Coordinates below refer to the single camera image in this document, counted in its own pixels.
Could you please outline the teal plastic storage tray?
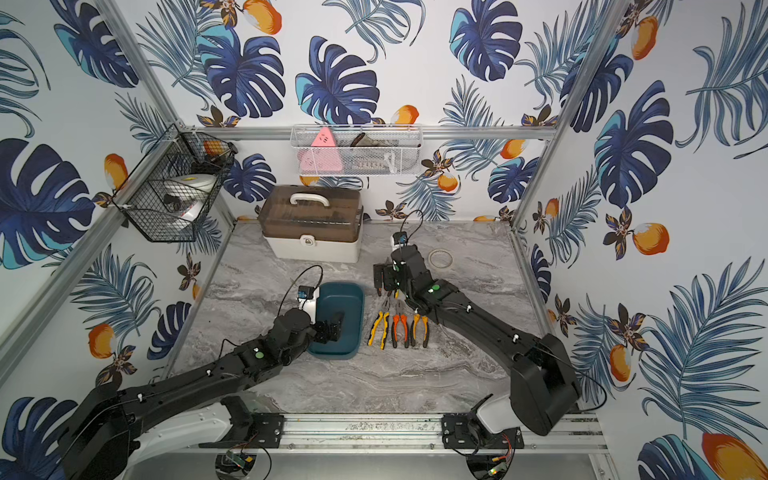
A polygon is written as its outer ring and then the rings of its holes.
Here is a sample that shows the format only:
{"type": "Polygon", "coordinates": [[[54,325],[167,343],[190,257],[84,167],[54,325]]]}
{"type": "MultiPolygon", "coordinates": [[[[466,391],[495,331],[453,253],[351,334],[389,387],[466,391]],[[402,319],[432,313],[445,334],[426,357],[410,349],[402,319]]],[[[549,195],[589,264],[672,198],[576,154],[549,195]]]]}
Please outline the teal plastic storage tray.
{"type": "Polygon", "coordinates": [[[316,325],[325,328],[328,341],[313,342],[309,353],[325,360],[348,360],[361,344],[365,295],[353,282],[328,282],[320,286],[316,325]]]}

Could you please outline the yellow black combination pliers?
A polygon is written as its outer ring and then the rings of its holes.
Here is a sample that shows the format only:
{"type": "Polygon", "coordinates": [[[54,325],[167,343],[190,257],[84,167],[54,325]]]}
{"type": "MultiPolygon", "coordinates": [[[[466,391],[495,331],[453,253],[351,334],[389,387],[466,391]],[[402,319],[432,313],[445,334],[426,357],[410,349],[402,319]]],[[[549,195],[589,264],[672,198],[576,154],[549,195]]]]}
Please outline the yellow black combination pliers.
{"type": "Polygon", "coordinates": [[[374,320],[367,339],[368,346],[378,346],[381,350],[386,347],[386,340],[389,333],[390,317],[390,298],[386,297],[378,311],[378,316],[374,320]]]}

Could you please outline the orange long nose pliers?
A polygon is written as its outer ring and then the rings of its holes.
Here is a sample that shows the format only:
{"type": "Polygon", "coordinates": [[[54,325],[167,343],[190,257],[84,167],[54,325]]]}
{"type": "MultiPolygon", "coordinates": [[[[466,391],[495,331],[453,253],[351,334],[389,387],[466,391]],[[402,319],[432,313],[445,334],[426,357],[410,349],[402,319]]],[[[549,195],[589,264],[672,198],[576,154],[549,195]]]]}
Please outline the orange long nose pliers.
{"type": "Polygon", "coordinates": [[[401,345],[404,348],[409,348],[410,330],[408,325],[408,317],[405,314],[402,300],[397,300],[395,303],[395,315],[392,317],[392,322],[392,346],[397,348],[399,345],[401,345]]]}

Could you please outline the orange black cutting pliers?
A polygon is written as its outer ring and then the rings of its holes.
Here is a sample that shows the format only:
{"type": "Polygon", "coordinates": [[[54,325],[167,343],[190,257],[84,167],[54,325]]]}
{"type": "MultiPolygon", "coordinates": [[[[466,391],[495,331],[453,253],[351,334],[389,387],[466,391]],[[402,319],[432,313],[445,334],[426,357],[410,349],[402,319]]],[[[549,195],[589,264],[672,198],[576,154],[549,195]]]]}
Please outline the orange black cutting pliers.
{"type": "Polygon", "coordinates": [[[430,341],[429,318],[415,312],[410,324],[410,341],[412,347],[427,348],[430,341]]]}

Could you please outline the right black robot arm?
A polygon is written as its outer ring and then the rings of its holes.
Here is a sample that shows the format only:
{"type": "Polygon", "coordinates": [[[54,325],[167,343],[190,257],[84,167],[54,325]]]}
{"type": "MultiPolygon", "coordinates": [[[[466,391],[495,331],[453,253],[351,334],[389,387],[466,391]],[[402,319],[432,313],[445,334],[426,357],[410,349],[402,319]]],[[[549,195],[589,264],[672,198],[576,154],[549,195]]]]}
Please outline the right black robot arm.
{"type": "Polygon", "coordinates": [[[470,340],[509,377],[509,387],[476,406],[474,417],[493,434],[523,427],[546,436],[581,398],[581,387],[563,343],[537,337],[497,318],[452,283],[432,277],[415,245],[395,248],[373,267],[376,288],[402,293],[406,304],[470,340]]]}

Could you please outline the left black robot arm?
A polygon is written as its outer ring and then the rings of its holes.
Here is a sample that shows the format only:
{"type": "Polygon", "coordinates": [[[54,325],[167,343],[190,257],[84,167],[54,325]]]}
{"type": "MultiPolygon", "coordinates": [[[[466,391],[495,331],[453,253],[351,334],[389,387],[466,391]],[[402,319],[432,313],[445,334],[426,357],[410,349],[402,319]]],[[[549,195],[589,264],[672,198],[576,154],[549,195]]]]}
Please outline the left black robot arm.
{"type": "Polygon", "coordinates": [[[290,365],[313,343],[340,338],[345,315],[314,323],[298,308],[277,317],[264,335],[236,346],[218,360],[166,380],[118,389],[93,388],[64,422],[58,439],[66,479],[114,479],[151,428],[198,405],[247,390],[290,365]]]}

